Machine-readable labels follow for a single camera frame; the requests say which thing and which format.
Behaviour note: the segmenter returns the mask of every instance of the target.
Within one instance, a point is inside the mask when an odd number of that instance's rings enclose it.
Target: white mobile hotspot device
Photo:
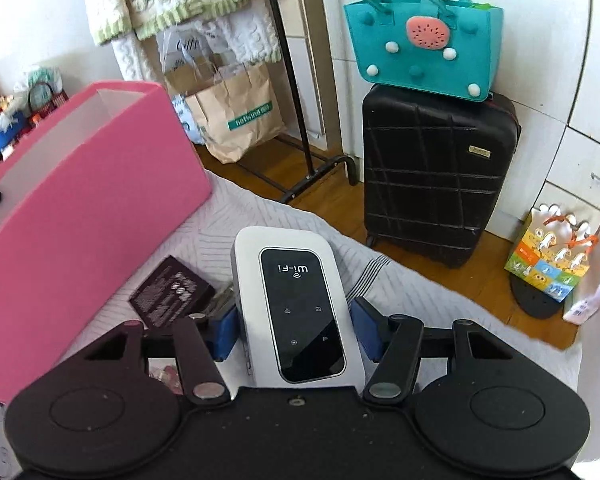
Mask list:
[[[232,250],[249,373],[260,388],[355,386],[365,371],[327,240],[251,226]]]

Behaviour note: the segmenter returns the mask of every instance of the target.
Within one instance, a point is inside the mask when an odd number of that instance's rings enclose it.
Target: pink box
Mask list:
[[[0,402],[52,368],[209,197],[164,89],[99,82],[0,164]]]

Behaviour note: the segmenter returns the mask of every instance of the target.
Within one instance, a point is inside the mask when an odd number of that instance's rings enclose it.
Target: colorful gift bag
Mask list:
[[[487,98],[500,59],[502,9],[471,0],[361,0],[344,10],[365,80]]]
[[[557,205],[533,208],[505,269],[562,301],[589,270],[589,252],[597,243],[589,223],[576,225],[573,214]]]

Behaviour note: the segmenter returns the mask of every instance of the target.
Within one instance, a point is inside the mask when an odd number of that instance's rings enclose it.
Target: teal tote bag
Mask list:
[[[501,8],[471,0],[361,0],[344,11],[365,80],[487,98],[500,59]]]

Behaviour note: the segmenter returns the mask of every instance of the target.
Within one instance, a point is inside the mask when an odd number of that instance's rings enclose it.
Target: wooden floor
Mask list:
[[[282,195],[235,164],[222,165],[205,148],[198,147],[198,153],[207,169],[243,188],[273,200]],[[285,187],[292,186],[306,175],[302,152],[276,140],[257,147],[241,162]],[[340,167],[320,184],[293,200],[291,205],[316,213],[345,236],[364,243],[366,230],[363,222],[363,195],[364,186],[358,184],[351,187],[344,168]],[[510,242],[507,240],[485,232],[471,259],[460,269],[448,269],[385,241],[379,242],[374,249],[474,300],[503,322],[531,337],[547,341],[560,349],[567,348],[574,341],[577,327],[564,322],[560,312],[550,319],[538,320],[525,314],[516,304],[509,288],[509,273],[503,268],[510,250]]]

